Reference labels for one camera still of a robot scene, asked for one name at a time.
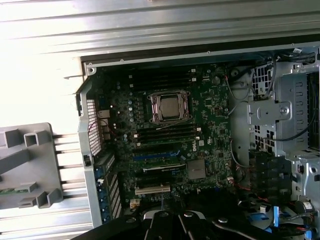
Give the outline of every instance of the ventilation grille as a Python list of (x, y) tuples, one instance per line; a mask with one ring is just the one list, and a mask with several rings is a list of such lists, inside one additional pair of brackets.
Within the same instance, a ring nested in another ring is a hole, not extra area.
[(275, 133), (271, 130), (264, 129), (262, 126), (254, 126), (254, 141), (255, 145), (260, 144), (260, 149), (265, 150), (268, 153), (275, 153), (275, 141), (261, 138), (270, 138), (274, 137)]
[(314, 115), (314, 111), (316, 111), (315, 120), (308, 131), (308, 145), (310, 149), (319, 151), (319, 103), (317, 104), (316, 97), (313, 95), (313, 90), (310, 84), (310, 82), (313, 82), (315, 91), (319, 91), (319, 73), (310, 74), (308, 78), (308, 123), (310, 123)]
[(271, 81), (270, 65), (260, 66), (254, 69), (252, 86), (258, 95), (265, 94)]
[(89, 116), (88, 137), (91, 154), (97, 155), (101, 150), (101, 138), (99, 133), (98, 116), (95, 100), (88, 99), (86, 101)]

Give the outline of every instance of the blue pcie slot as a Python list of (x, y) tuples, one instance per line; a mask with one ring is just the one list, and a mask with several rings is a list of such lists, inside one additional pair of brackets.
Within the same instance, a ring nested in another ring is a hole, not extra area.
[(145, 155), (145, 156), (134, 156), (134, 161), (140, 161), (140, 160), (146, 160), (146, 159), (156, 159), (156, 158), (170, 158), (177, 156), (180, 153), (180, 150), (178, 152), (168, 152), (168, 153), (160, 153), (155, 155)]

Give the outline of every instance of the black cable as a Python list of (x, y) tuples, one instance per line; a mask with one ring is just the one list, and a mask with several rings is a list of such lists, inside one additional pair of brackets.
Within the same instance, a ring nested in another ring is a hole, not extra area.
[(311, 218), (310, 213), (301, 213), (301, 214), (297, 214), (295, 216), (290, 216), (290, 217), (283, 217), (282, 215), (279, 216), (282, 219), (285, 219), (286, 221), (293, 221), (296, 220), (298, 218), (303, 218), (303, 217), (307, 217), (307, 218)]

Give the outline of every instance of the cable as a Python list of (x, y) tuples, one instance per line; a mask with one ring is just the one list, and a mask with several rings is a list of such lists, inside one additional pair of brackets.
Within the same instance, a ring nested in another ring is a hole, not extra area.
[(236, 160), (236, 158), (235, 158), (235, 156), (234, 156), (234, 152), (232, 151), (232, 142), (233, 142), (233, 139), (231, 139), (231, 141), (230, 141), (230, 150), (231, 150), (231, 156), (232, 156), (233, 161), (234, 161), (237, 165), (239, 165), (240, 167), (249, 168), (250, 166), (242, 165), (242, 164), (240, 164), (240, 163)]
[(236, 110), (236, 108), (239, 106), (240, 103), (249, 103), (248, 101), (240, 101), (238, 102), (232, 109), (231, 111), (228, 113), (228, 117)]
[(248, 85), (248, 91), (246, 92), (246, 95), (243, 97), (243, 98), (237, 98), (235, 95), (234, 95), (234, 93), (232, 92), (232, 90), (231, 90), (231, 87), (230, 87), (230, 84), (229, 84), (229, 80), (228, 80), (228, 76), (227, 75), (225, 75), (225, 82), (226, 82), (226, 85), (227, 85), (227, 87), (228, 87), (228, 89), (229, 89), (229, 91), (230, 91), (230, 93), (231, 93), (231, 96), (235, 99), (235, 100), (238, 100), (238, 101), (242, 101), (242, 100), (244, 100), (244, 99), (246, 99), (247, 97), (248, 97), (248, 95), (249, 95), (249, 93), (250, 93), (250, 90), (251, 90), (251, 84), (250, 85)]
[(271, 81), (269, 83), (269, 87), (268, 87), (266, 93), (261, 97), (261, 99), (267, 99), (269, 97), (270, 92), (271, 92), (273, 85), (275, 83), (276, 73), (277, 73), (277, 60), (276, 60), (275, 56), (272, 56), (271, 59), (272, 59), (272, 64), (273, 64), (272, 77), (271, 77)]
[(290, 217), (282, 217), (280, 215), (280, 218), (285, 219), (286, 221), (293, 221), (293, 220), (296, 220), (298, 218), (303, 218), (303, 217), (312, 218), (311, 214), (309, 212), (308, 213), (297, 214), (295, 216), (290, 216)]

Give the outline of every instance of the ram slot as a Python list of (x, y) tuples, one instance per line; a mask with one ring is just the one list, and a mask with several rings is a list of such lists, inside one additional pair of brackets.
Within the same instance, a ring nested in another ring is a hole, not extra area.
[(141, 144), (152, 144), (155, 141), (166, 140), (191, 141), (199, 135), (197, 126), (194, 124), (177, 125), (156, 130), (155, 128), (137, 130), (135, 141)]
[(133, 74), (132, 85), (135, 92), (168, 88), (186, 88), (193, 82), (194, 74), (188, 69), (171, 68), (162, 71), (153, 69)]

